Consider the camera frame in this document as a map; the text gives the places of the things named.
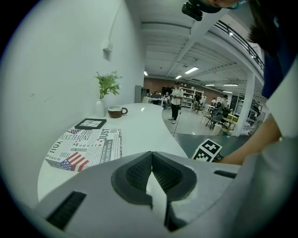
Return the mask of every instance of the green leaves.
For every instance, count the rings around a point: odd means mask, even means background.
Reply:
[[[122,77],[117,76],[117,71],[113,71],[111,74],[107,75],[100,75],[98,72],[96,78],[98,79],[98,83],[100,85],[100,99],[103,99],[105,95],[108,95],[109,92],[113,93],[114,95],[119,95],[119,86],[118,79]]]

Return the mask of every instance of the railing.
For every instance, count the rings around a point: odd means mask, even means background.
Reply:
[[[264,71],[264,63],[262,62],[261,58],[258,54],[254,51],[254,49],[250,46],[250,44],[236,31],[234,31],[231,27],[227,24],[223,23],[222,21],[218,21],[214,26],[221,29],[222,31],[226,32],[230,37],[236,40],[242,47],[248,51],[250,56],[256,61],[256,63],[261,67]]]

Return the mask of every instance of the white curved counter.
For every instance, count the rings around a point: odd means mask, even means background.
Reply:
[[[107,114],[105,117],[107,122],[102,127],[121,128],[123,157],[146,151],[158,151],[187,158],[163,122],[162,107],[152,104],[128,104],[123,107],[128,109],[127,115],[113,119]],[[39,201],[76,174],[77,172],[51,167],[44,160],[38,176]]]

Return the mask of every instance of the white vase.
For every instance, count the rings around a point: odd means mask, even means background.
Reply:
[[[97,117],[104,117],[105,111],[104,111],[104,103],[103,99],[98,99],[95,105],[95,112]]]

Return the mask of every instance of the american flag print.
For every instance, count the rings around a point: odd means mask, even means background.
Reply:
[[[68,133],[72,133],[74,135],[76,135],[77,133],[79,133],[81,130],[68,130]]]
[[[65,170],[81,172],[83,167],[89,163],[89,160],[82,157],[78,152],[69,156],[66,160],[61,162],[61,167]]]

